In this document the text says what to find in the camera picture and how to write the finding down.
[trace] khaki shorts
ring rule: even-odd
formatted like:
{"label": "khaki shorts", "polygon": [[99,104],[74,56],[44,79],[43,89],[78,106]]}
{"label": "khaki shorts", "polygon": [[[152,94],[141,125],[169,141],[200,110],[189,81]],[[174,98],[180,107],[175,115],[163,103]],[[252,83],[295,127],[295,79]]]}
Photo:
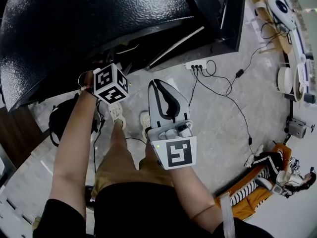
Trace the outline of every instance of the khaki shorts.
{"label": "khaki shorts", "polygon": [[173,186],[169,173],[158,164],[157,159],[145,157],[137,170],[131,153],[120,145],[114,145],[98,167],[92,197],[95,198],[109,185],[134,181]]}

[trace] black textured surface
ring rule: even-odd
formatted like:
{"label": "black textured surface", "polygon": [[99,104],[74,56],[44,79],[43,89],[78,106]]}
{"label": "black textured surface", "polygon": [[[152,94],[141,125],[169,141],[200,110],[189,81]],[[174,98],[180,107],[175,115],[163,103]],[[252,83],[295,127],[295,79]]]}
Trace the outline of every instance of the black textured surface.
{"label": "black textured surface", "polygon": [[[131,34],[144,29],[157,32],[160,27],[153,26],[187,17],[192,13],[186,0],[8,0],[0,31],[6,106],[26,103],[62,64],[100,45],[133,39]],[[60,76],[75,70],[63,69]]]}

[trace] white box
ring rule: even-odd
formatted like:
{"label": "white box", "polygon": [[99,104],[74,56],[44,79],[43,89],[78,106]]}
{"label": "white box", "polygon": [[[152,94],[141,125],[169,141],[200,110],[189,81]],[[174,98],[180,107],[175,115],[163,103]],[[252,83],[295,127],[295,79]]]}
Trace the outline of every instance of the white box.
{"label": "white box", "polygon": [[195,60],[185,63],[186,69],[207,69],[206,60]]}
{"label": "white box", "polygon": [[114,63],[94,70],[94,94],[107,104],[129,97],[128,80]]}

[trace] black shirt sleeve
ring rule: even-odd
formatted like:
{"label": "black shirt sleeve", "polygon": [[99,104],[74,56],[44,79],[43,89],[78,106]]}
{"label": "black shirt sleeve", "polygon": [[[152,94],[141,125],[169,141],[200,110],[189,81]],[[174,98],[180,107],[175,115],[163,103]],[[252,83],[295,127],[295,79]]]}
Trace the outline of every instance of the black shirt sleeve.
{"label": "black shirt sleeve", "polygon": [[39,226],[33,238],[42,237],[86,237],[86,222],[74,208],[56,199],[46,202]]}
{"label": "black shirt sleeve", "polygon": [[[270,235],[267,231],[263,230],[262,228],[253,226],[237,218],[234,218],[234,228],[235,228],[236,238],[254,238],[254,237],[274,238],[272,235]],[[212,237],[224,238],[223,223],[221,223],[216,228]]]}

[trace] gray device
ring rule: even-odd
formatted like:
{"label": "gray device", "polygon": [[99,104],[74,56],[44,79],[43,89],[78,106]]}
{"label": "gray device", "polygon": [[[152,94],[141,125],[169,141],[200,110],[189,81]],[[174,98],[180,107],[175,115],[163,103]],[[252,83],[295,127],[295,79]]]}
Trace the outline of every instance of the gray device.
{"label": "gray device", "polygon": [[292,120],[288,123],[288,131],[292,136],[297,138],[304,138],[306,134],[306,124],[302,121]]}

